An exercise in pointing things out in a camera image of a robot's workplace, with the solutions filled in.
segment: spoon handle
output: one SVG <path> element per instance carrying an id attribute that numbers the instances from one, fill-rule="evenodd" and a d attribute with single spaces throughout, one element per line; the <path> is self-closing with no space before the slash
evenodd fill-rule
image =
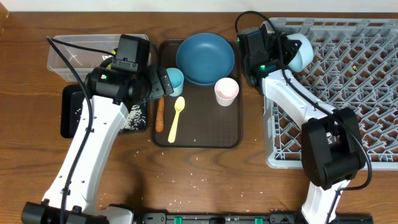
<path id="1" fill-rule="evenodd" d="M 178 125 L 178 117 L 180 116 L 180 112 L 175 112 L 175 117 L 172 124 L 172 129 L 170 129 L 169 134 L 169 143 L 173 143 L 175 141 L 175 135 L 177 133 L 177 125 Z"/>

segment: white wall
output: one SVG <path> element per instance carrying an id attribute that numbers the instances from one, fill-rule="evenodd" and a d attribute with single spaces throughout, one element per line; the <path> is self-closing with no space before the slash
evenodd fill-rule
<path id="1" fill-rule="evenodd" d="M 0 0 L 9 11 L 398 12 L 398 0 Z"/>

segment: plastic crate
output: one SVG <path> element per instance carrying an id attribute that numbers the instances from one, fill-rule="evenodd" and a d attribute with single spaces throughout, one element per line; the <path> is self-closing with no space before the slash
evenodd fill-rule
<path id="1" fill-rule="evenodd" d="M 118 47 L 120 35 L 121 34 L 58 35 L 54 37 L 54 39 L 82 47 L 89 47 L 92 49 L 106 50 L 111 52 Z M 148 36 L 144 34 L 128 35 L 133 35 L 148 40 Z M 62 44 L 55 44 L 72 64 L 73 68 L 75 68 L 77 74 L 79 74 L 79 77 L 82 80 L 85 79 L 87 73 L 91 72 L 95 67 L 99 66 L 104 59 L 109 57 L 109 55 L 98 52 L 90 52 Z M 49 59 L 47 60 L 47 68 L 48 70 L 57 73 L 68 82 L 76 82 L 76 78 L 73 76 L 69 68 L 51 47 Z"/>
<path id="2" fill-rule="evenodd" d="M 375 170 L 398 170 L 398 20 L 272 18 L 279 31 L 310 40 L 313 62 L 295 78 L 336 108 L 354 109 Z M 266 163 L 300 169 L 300 129 L 264 99 Z"/>

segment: green object in bin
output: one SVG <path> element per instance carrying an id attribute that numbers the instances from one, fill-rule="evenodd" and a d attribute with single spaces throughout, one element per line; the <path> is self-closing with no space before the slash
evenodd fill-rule
<path id="1" fill-rule="evenodd" d="M 182 217 L 174 217 L 174 224 L 182 224 Z"/>
<path id="2" fill-rule="evenodd" d="M 255 218 L 254 224 L 262 224 L 262 218 Z"/>

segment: pink cup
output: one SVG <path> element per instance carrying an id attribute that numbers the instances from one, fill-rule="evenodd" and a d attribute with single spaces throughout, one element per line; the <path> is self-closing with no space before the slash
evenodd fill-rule
<path id="1" fill-rule="evenodd" d="M 214 86 L 217 103 L 221 106 L 229 106 L 239 93 L 239 85 L 232 78 L 222 78 Z"/>

